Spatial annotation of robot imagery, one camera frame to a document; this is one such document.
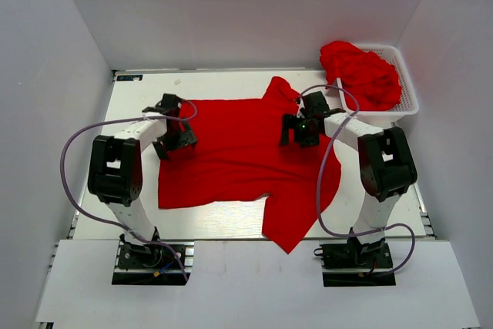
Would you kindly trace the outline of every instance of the red cloth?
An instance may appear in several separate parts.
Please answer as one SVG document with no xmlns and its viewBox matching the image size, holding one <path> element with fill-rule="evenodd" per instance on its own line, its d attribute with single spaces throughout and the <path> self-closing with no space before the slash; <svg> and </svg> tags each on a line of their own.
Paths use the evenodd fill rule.
<svg viewBox="0 0 493 329">
<path fill-rule="evenodd" d="M 320 63 L 329 85 L 339 77 L 362 111 L 387 111 L 401 100 L 395 67 L 373 52 L 363 52 L 349 42 L 332 42 L 320 50 Z M 355 110 L 353 99 L 348 95 L 345 98 L 347 108 Z"/>
<path fill-rule="evenodd" d="M 282 115 L 295 114 L 298 93 L 274 77 L 262 99 L 194 100 L 190 121 L 198 143 L 169 153 L 159 171 L 159 208 L 192 207 L 213 201 L 256 200 L 269 194 L 262 233 L 287 253 L 317 219 L 315 187 L 329 139 L 301 149 L 279 147 Z M 181 116 L 193 109 L 184 104 Z M 321 203 L 327 208 L 340 180 L 334 151 L 324 172 Z"/>
</svg>

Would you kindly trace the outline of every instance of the perforated basket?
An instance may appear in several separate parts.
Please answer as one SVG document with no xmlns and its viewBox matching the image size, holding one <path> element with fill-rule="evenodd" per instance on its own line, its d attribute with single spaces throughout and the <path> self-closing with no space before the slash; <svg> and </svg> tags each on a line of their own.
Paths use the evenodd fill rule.
<svg viewBox="0 0 493 329">
<path fill-rule="evenodd" d="M 414 115 L 419 110 L 416 92 L 407 72 L 406 65 L 399 50 L 391 45 L 381 44 L 355 44 L 365 52 L 375 52 L 382 59 L 393 65 L 399 75 L 399 85 L 402 86 L 401 102 L 393 109 L 388 111 L 361 111 L 357 118 L 370 124 L 395 123 L 404 116 Z M 340 78 L 336 79 L 337 86 L 342 86 Z M 339 92 L 343 108 L 347 112 L 353 112 L 347 108 L 346 99 L 342 92 Z"/>
</svg>

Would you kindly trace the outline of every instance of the red shirt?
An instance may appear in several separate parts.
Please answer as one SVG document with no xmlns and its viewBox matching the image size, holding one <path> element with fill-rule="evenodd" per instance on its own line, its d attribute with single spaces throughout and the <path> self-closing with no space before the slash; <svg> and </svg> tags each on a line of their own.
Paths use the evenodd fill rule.
<svg viewBox="0 0 493 329">
<path fill-rule="evenodd" d="M 320 136 L 319 146 L 279 147 L 282 115 L 296 114 L 297 97 L 286 80 L 274 77 L 262 99 L 194 100 L 198 114 L 189 123 L 198 143 L 161 161 L 159 208 L 251 201 L 268 194 L 263 235 L 292 251 L 317 219 L 317 174 L 329 142 Z M 192 113 L 184 104 L 180 116 Z M 323 210 L 339 181 L 340 163 L 332 151 L 324 172 Z"/>
</svg>

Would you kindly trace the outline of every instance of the white plastic basket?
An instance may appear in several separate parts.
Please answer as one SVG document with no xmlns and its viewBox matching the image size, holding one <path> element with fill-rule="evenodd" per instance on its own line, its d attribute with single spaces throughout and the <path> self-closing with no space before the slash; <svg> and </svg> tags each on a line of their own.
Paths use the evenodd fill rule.
<svg viewBox="0 0 493 329">
<path fill-rule="evenodd" d="M 395 67 L 397 74 L 399 75 L 399 85 L 402 87 L 401 102 L 397 104 L 393 109 L 388 111 L 361 111 L 357 114 L 357 118 L 370 124 L 386 124 L 395 123 L 404 116 L 414 115 L 419 110 L 418 99 L 416 98 L 416 92 L 407 72 L 406 65 L 402 59 L 401 53 L 397 48 L 391 45 L 381 44 L 355 44 L 359 49 L 364 52 L 375 52 L 382 59 L 390 63 Z M 337 86 L 342 86 L 340 78 L 336 78 Z M 347 112 L 353 112 L 347 108 L 346 99 L 344 93 L 339 91 L 340 100 L 344 110 Z"/>
</svg>

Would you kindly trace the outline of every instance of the white wall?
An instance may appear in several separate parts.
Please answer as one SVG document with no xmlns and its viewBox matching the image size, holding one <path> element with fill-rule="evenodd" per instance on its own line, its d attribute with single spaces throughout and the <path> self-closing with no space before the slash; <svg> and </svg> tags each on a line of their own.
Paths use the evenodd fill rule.
<svg viewBox="0 0 493 329">
<path fill-rule="evenodd" d="M 319 67 L 334 39 L 397 43 L 419 0 L 75 0 L 112 69 Z"/>
<path fill-rule="evenodd" d="M 420 100 L 404 128 L 424 201 L 493 327 L 493 0 L 422 0 L 398 46 Z"/>
<path fill-rule="evenodd" d="M 0 10 L 0 326 L 18 329 L 32 325 L 73 216 L 58 173 L 62 145 L 101 118 L 111 72 L 73 0 L 0 0 Z M 75 194 L 89 148 L 86 137 L 69 153 Z"/>
</svg>

